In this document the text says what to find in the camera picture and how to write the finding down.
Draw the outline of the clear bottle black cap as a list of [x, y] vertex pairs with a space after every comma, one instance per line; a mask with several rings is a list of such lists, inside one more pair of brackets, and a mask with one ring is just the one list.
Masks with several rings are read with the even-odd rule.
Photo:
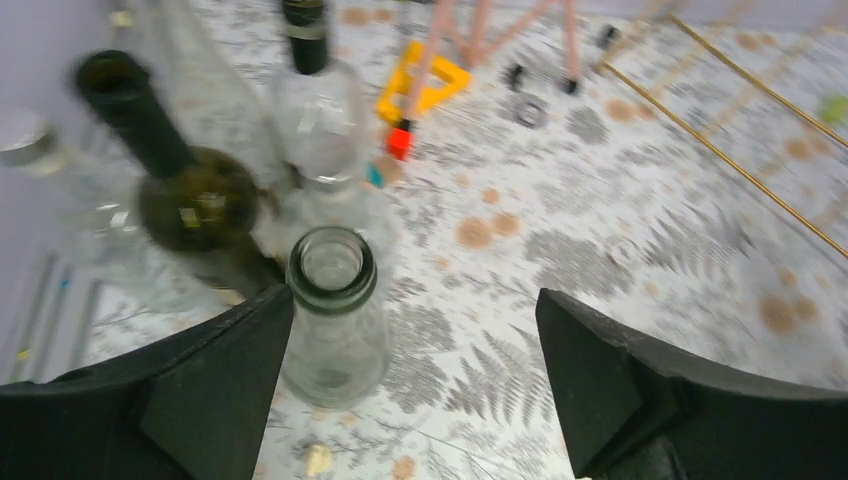
[[353, 66], [332, 54], [323, 1], [282, 1], [289, 61], [269, 94], [285, 159], [299, 180], [338, 191], [365, 178], [368, 116]]

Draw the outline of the short clear glass bottle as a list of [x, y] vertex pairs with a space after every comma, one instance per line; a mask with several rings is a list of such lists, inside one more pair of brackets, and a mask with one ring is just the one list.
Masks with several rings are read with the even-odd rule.
[[64, 143], [28, 109], [1, 112], [1, 164], [47, 188], [57, 240], [71, 260], [158, 312], [203, 305], [206, 290], [160, 252], [140, 224], [135, 185]]

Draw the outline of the frosted champagne bottle dark label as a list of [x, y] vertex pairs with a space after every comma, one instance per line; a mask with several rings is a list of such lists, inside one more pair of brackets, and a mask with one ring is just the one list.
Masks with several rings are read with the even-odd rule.
[[286, 194], [293, 175], [254, 89], [228, 62], [187, 1], [108, 1], [113, 47], [137, 57], [187, 143], [240, 160], [261, 188]]

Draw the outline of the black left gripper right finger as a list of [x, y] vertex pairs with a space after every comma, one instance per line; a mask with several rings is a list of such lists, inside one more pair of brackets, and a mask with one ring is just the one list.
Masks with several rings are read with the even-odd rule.
[[693, 355], [555, 290], [535, 317], [576, 477], [846, 477], [845, 393]]

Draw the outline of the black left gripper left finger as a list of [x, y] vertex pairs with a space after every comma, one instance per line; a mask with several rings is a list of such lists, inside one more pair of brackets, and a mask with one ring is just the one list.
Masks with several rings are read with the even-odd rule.
[[1, 389], [5, 479], [248, 479], [293, 322], [271, 288], [43, 384]]

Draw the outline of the tall clear glass bottle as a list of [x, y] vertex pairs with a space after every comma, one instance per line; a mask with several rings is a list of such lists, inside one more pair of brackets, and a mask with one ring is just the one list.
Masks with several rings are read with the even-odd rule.
[[287, 280], [294, 322], [281, 377], [288, 389], [336, 410], [372, 395], [388, 370], [392, 335], [370, 245], [347, 227], [313, 228], [294, 244]]

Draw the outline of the dark green wine bottle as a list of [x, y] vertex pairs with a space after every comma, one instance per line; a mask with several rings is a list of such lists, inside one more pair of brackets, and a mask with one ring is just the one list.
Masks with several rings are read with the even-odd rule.
[[137, 211], [154, 243], [219, 291], [251, 298], [284, 282], [282, 267], [254, 237], [268, 210], [251, 173], [223, 151], [188, 144], [134, 57], [94, 52], [73, 78], [79, 97], [146, 172]]

